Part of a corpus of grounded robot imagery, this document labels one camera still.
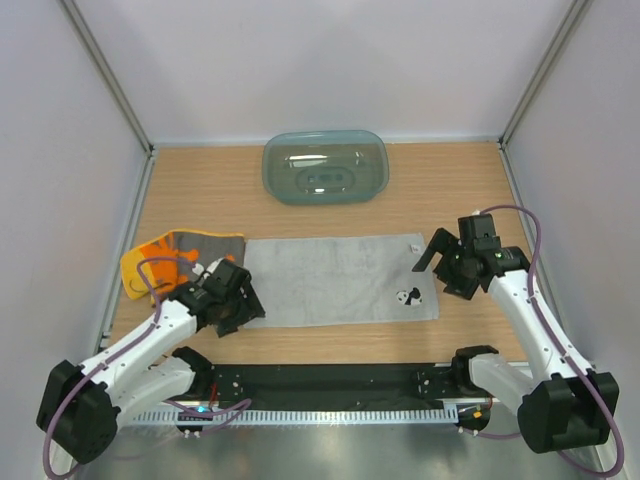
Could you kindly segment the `orange grey towel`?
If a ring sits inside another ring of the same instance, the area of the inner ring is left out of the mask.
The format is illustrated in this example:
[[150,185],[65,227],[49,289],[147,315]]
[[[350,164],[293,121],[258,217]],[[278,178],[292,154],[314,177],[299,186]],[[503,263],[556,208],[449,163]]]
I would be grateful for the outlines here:
[[173,229],[121,257],[122,286],[132,300],[152,291],[164,298],[177,286],[213,272],[221,259],[242,265],[244,253],[240,233]]

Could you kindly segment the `grey panda towel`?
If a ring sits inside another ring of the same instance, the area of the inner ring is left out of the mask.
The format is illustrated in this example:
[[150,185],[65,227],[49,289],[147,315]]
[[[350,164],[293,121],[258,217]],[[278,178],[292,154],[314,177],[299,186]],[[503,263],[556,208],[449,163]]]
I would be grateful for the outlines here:
[[424,250],[419,233],[251,240],[245,265],[266,315],[246,326],[257,330],[436,320],[433,273],[413,269]]

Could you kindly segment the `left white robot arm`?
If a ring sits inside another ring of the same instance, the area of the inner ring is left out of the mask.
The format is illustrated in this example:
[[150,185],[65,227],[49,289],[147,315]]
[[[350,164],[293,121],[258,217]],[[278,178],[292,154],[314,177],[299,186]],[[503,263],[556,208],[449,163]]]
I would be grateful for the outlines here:
[[60,362],[49,373],[36,416],[45,434],[48,477],[57,476],[53,445],[86,465],[156,404],[182,395],[204,398],[214,383],[214,366],[182,341],[207,327],[223,337],[264,315],[251,273],[220,258],[166,299],[156,299],[154,314],[111,347],[79,364]]

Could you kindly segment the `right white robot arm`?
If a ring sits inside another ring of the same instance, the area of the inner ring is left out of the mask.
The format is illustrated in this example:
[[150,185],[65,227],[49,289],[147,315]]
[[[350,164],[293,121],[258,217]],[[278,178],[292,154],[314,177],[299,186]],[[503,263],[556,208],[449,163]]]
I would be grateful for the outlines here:
[[606,443],[619,397],[613,375],[597,372],[573,346],[540,293],[532,259],[502,244],[490,213],[461,217],[458,229],[437,229],[413,269],[431,267],[445,293],[465,300],[487,293],[509,320],[529,371],[488,345],[465,347],[452,359],[453,389],[464,396],[483,390],[502,402],[536,453]]

